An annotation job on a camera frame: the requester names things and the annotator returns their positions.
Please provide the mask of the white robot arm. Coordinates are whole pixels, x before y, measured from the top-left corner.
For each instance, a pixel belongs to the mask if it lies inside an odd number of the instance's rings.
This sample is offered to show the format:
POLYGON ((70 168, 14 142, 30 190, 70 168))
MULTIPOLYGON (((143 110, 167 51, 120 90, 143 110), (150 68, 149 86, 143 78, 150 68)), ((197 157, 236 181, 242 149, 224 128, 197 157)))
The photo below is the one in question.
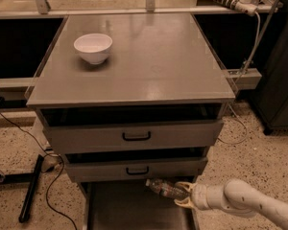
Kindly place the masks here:
POLYGON ((183 200, 174 202, 183 208, 221 210, 237 217, 249 218, 256 213, 282 230, 288 230, 288 203, 257 191, 247 182, 231 179, 224 185, 205 185, 178 182, 188 193, 183 200))

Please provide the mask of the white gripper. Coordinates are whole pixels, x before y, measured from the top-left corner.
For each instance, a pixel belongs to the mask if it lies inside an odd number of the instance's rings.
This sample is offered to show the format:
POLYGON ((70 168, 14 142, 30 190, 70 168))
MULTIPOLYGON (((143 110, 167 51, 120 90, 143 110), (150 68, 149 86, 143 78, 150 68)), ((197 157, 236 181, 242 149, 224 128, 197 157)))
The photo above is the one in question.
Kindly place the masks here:
POLYGON ((184 189, 186 192, 192 191, 191 199, 189 196, 182 200, 175 199, 174 202, 176 205, 186 209, 194 209, 196 206, 199 210, 211 210, 208 204, 209 186, 186 181, 176 182, 175 186, 184 189))

